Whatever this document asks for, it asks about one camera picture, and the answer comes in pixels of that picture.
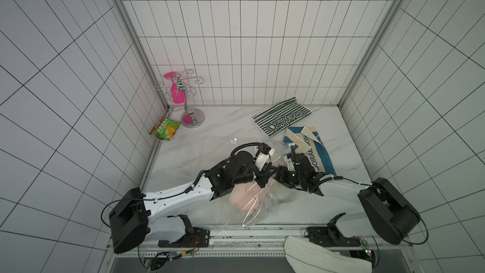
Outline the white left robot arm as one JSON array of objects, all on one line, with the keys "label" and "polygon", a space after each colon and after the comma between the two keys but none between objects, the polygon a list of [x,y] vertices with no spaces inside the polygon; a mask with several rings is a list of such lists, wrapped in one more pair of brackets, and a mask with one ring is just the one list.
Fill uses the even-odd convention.
[{"label": "white left robot arm", "polygon": [[274,152],[264,142],[242,144],[228,158],[200,171],[191,183],[149,193],[136,187],[108,203],[103,208],[108,219],[102,223],[111,230],[115,254],[128,252],[146,239],[169,243],[182,239],[192,227],[183,208],[225,197],[246,183],[264,188],[275,173],[270,160]]}]

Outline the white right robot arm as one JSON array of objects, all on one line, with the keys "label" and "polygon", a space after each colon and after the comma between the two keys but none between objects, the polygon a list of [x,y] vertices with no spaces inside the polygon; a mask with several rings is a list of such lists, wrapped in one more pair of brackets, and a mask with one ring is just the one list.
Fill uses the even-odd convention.
[{"label": "white right robot arm", "polygon": [[287,158],[289,163],[275,172],[280,184],[309,194],[339,198],[357,207],[356,213],[341,212],[324,227],[309,227],[309,239],[317,245],[359,246],[365,237],[372,236],[399,245],[422,221],[416,208],[385,178],[366,184],[318,172],[304,154],[290,153]]}]

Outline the clear plastic vacuum bag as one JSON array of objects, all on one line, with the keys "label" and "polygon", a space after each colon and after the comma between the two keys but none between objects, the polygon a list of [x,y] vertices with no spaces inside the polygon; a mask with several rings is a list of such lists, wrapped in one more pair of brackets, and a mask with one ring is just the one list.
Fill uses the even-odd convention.
[{"label": "clear plastic vacuum bag", "polygon": [[199,172],[196,185],[182,193],[165,216],[188,216],[212,230],[251,227],[293,197],[277,181],[287,172],[290,148],[276,140],[210,137],[194,146],[198,157],[185,167]]}]

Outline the teal and beige towel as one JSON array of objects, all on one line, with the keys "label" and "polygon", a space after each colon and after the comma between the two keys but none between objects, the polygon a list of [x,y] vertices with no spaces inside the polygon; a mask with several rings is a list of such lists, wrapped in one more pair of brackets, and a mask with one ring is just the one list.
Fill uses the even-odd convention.
[{"label": "teal and beige towel", "polygon": [[294,147],[297,154],[304,154],[317,171],[337,175],[330,155],[314,125],[290,126],[285,131],[283,142],[289,147]]}]

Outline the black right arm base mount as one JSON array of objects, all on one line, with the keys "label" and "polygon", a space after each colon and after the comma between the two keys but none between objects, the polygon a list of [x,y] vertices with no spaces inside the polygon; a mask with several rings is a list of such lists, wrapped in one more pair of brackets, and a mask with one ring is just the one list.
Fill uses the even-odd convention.
[{"label": "black right arm base mount", "polygon": [[337,221],[346,213],[342,212],[333,217],[324,227],[307,227],[304,237],[311,243],[325,248],[328,247],[360,247],[361,242],[356,238],[345,237],[337,228]]}]

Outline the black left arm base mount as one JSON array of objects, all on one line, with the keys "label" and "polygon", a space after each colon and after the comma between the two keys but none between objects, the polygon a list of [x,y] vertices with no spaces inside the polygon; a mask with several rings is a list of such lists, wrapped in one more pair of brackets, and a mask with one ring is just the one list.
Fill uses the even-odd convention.
[{"label": "black left arm base mount", "polygon": [[162,220],[160,248],[206,248],[209,246],[210,230],[193,227],[186,215],[169,216]]}]

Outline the pink towel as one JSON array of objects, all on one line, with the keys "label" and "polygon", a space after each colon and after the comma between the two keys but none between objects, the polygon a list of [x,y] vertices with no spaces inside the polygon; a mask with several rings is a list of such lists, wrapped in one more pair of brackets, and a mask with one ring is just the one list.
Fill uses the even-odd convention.
[{"label": "pink towel", "polygon": [[269,216],[286,202],[283,187],[271,172],[268,182],[261,187],[256,181],[236,185],[229,195],[229,203],[246,217]]}]

